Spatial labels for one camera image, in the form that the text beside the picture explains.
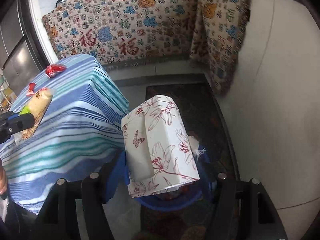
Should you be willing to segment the person's left hand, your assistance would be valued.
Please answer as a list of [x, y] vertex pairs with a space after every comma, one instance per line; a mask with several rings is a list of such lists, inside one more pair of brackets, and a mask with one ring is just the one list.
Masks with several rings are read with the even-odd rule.
[[6, 193], [8, 188], [8, 179], [6, 171], [2, 165], [2, 160], [0, 159], [0, 195]]

